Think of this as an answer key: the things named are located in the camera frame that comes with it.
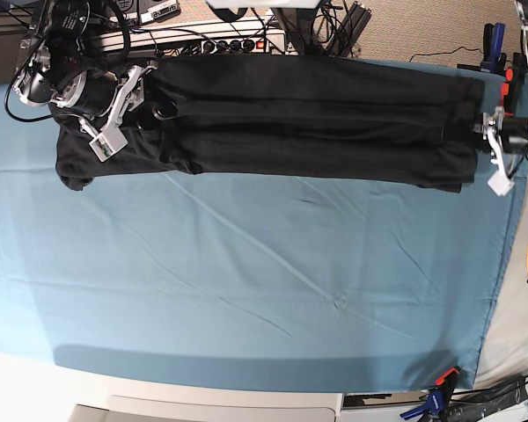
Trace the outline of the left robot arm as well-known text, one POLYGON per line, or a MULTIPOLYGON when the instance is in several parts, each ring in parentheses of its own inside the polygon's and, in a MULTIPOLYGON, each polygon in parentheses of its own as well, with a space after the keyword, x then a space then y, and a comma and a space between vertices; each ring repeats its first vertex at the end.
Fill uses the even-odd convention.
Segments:
POLYGON ((520 51, 510 60, 502 51, 505 25, 485 25, 480 70, 504 77, 499 105, 492 114, 484 113, 475 130, 490 147, 491 163, 497 167, 489 187, 504 195, 514 184, 514 176, 528 162, 528 118, 515 115, 519 98, 528 83, 528 1, 515 2, 520 20, 520 51))

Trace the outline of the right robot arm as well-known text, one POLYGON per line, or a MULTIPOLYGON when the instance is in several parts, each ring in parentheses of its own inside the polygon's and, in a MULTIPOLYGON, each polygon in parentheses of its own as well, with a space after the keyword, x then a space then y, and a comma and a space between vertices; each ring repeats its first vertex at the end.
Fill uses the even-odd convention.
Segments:
POLYGON ((128 21, 115 1, 50 1, 7 91, 25 105, 51 106, 51 119, 75 119, 90 137, 117 129, 125 114, 142 104, 158 120, 177 117, 177 104, 144 81, 158 63, 132 65, 130 50, 128 21), (108 24, 120 31, 123 41, 111 56, 88 41, 94 13, 104 9, 114 15, 108 24))

